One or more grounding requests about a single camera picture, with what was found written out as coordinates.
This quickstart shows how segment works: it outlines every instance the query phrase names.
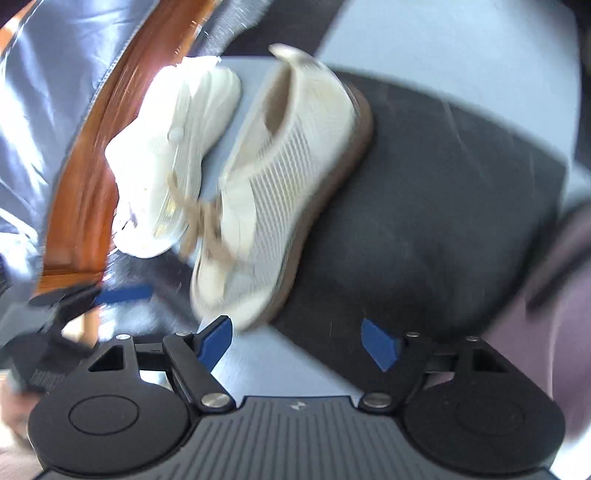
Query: black circular pad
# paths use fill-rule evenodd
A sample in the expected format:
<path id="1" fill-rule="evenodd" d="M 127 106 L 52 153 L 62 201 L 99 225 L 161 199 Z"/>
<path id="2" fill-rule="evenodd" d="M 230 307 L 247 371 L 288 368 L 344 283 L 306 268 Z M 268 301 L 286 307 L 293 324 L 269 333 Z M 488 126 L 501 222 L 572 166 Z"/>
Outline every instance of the black circular pad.
<path id="1" fill-rule="evenodd" d="M 33 410 L 29 436 L 44 466 L 76 476 L 132 473 L 180 443 L 189 427 L 184 403 L 139 377 L 107 381 L 110 373 L 69 382 Z"/>
<path id="2" fill-rule="evenodd" d="M 530 382 L 504 374 L 428 388 L 409 402 L 403 418 L 424 453 L 478 476 L 539 468 L 564 436 L 556 404 Z"/>
<path id="3" fill-rule="evenodd" d="M 100 395 L 81 401 L 70 412 L 74 428 L 89 435 L 113 435 L 130 428 L 139 407 L 124 397 Z"/>

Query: ribbed rubber surface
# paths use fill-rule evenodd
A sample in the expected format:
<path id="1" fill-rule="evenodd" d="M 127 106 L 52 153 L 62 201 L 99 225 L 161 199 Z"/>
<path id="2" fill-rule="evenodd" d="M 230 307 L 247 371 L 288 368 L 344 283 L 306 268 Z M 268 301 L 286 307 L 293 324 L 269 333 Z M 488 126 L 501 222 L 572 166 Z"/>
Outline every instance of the ribbed rubber surface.
<path id="1" fill-rule="evenodd" d="M 43 480 L 66 480 L 48 472 Z M 201 421 L 175 456 L 127 480 L 468 480 L 417 453 L 388 417 L 347 397 L 247 398 Z M 521 477 L 550 480 L 546 472 Z"/>

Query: white sneaker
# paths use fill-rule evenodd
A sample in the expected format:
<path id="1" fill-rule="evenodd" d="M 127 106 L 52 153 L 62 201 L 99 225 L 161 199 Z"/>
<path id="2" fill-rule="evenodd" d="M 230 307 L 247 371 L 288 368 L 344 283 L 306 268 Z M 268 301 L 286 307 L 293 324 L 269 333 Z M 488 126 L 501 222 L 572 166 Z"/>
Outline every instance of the white sneaker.
<path id="1" fill-rule="evenodd" d="M 119 189 L 116 221 L 122 224 L 113 241 L 126 254 L 160 255 L 187 228 L 167 179 L 176 178 L 185 197 L 198 197 L 202 159 L 224 133 L 241 95 L 237 75 L 216 62 L 184 59 L 160 70 L 138 117 L 106 147 Z"/>
<path id="2" fill-rule="evenodd" d="M 193 310 L 205 323 L 228 315 L 237 329 L 271 320 L 284 304 L 312 223 L 373 133 L 358 91 L 300 50 L 269 49 L 284 66 L 249 113 L 216 204 L 190 214 L 202 237 Z"/>

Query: hand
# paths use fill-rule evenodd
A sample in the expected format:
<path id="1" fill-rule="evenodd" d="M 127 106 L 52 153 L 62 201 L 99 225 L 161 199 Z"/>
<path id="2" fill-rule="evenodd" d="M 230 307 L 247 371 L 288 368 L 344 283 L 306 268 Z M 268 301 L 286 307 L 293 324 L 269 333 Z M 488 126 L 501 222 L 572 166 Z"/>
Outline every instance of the hand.
<path id="1" fill-rule="evenodd" d="M 21 439 L 27 438 L 27 421 L 29 414 L 41 396 L 32 393 L 12 392 L 8 381 L 0 380 L 0 420 Z"/>

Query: purple fabric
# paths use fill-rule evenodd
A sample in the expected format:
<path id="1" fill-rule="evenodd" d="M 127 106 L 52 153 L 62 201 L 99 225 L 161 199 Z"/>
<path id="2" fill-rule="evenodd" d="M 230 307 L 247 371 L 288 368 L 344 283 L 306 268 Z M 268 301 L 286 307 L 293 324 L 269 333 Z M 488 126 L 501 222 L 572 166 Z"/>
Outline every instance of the purple fabric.
<path id="1" fill-rule="evenodd" d="M 591 206 L 561 228 L 547 255 L 484 338 L 561 407 L 567 439 L 591 423 Z M 565 265 L 573 265 L 563 277 Z M 543 302 L 532 299 L 555 285 Z"/>

